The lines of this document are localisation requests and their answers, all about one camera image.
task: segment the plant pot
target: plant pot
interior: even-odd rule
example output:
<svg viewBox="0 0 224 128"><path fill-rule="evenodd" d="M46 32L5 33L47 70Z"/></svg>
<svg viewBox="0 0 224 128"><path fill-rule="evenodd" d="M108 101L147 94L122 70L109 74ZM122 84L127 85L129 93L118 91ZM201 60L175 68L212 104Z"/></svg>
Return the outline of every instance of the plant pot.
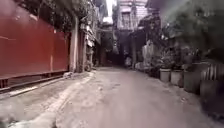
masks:
<svg viewBox="0 0 224 128"><path fill-rule="evenodd" d="M223 80L205 80L200 87L200 98L203 110L215 118L224 117Z"/></svg>
<svg viewBox="0 0 224 128"><path fill-rule="evenodd" d="M183 72L181 70L171 72L171 83L178 87L183 87Z"/></svg>
<svg viewBox="0 0 224 128"><path fill-rule="evenodd" d="M201 74L197 71L184 72L184 90L197 94L200 89Z"/></svg>
<svg viewBox="0 0 224 128"><path fill-rule="evenodd" d="M170 82L171 69L160 69L160 80L163 82Z"/></svg>
<svg viewBox="0 0 224 128"><path fill-rule="evenodd" d="M184 90L186 92L200 93L201 72L206 67L206 64L193 64L192 70L184 72Z"/></svg>

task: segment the pillar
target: pillar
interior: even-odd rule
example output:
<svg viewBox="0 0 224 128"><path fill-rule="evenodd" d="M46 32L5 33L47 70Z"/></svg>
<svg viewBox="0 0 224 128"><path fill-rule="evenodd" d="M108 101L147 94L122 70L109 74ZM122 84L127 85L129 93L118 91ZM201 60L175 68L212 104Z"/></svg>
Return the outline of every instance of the pillar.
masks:
<svg viewBox="0 0 224 128"><path fill-rule="evenodd" d="M71 32L71 41L70 41L70 59L69 59L69 71L75 72L77 70L77 60L78 60L78 29L79 29L79 20L78 17L75 17L75 27Z"/></svg>
<svg viewBox="0 0 224 128"><path fill-rule="evenodd" d="M136 61L137 61L137 56L136 56L136 45L133 39L132 39L131 45L132 45L131 47L132 48L132 68L134 69Z"/></svg>

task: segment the building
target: building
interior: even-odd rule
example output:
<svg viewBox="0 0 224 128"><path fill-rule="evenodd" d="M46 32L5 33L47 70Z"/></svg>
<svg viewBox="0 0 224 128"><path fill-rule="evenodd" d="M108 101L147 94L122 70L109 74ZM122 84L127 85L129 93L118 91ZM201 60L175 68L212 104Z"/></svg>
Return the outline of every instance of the building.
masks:
<svg viewBox="0 0 224 128"><path fill-rule="evenodd" d="M147 0L118 0L114 11L114 30L123 60L132 54L132 37L130 34L138 29L140 20L148 15L145 7Z"/></svg>
<svg viewBox="0 0 224 128"><path fill-rule="evenodd" d="M100 44L97 33L106 2L1 0L0 16L0 88L4 88L34 76L38 77L32 80L40 80L83 72L87 47Z"/></svg>

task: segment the wall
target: wall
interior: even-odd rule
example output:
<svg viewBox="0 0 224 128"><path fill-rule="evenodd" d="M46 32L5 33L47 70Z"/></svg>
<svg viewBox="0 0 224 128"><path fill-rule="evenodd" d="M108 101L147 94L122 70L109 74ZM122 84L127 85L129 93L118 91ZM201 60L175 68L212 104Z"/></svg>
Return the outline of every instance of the wall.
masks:
<svg viewBox="0 0 224 128"><path fill-rule="evenodd" d="M64 33L13 0L0 1L0 79L67 71Z"/></svg>

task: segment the alley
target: alley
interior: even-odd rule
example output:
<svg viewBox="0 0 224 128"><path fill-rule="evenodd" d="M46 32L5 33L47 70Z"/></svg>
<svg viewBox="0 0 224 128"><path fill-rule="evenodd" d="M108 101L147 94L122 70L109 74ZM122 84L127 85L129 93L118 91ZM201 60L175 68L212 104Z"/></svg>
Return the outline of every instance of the alley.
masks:
<svg viewBox="0 0 224 128"><path fill-rule="evenodd" d="M91 74L1 99L0 118L30 121L54 110L58 128L224 127L202 112L197 96L144 73L104 67Z"/></svg>
<svg viewBox="0 0 224 128"><path fill-rule="evenodd" d="M147 75L100 68L86 85L100 94L70 97L57 119L62 128L221 128L200 109L196 96ZM82 100L77 110L77 101Z"/></svg>

